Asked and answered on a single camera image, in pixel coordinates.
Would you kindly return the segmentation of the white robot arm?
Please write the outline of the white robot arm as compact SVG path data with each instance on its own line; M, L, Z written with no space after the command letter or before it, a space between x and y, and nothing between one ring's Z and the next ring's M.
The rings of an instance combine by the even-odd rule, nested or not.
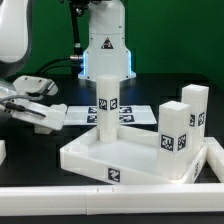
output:
M40 103L57 92L53 80L26 75L12 83L5 80L23 68L29 57L33 1L0 0L0 116L60 130L67 106ZM122 82L134 78L122 0L68 0L68 4L73 36L73 54L68 59L81 67L78 77L90 82L104 74L116 75Z

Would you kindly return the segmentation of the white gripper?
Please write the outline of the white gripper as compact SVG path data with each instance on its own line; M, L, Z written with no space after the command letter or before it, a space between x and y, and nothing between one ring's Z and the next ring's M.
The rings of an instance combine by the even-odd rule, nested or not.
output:
M0 98L0 112L34 125L40 124L49 111L50 107L27 99L10 99L2 102Z

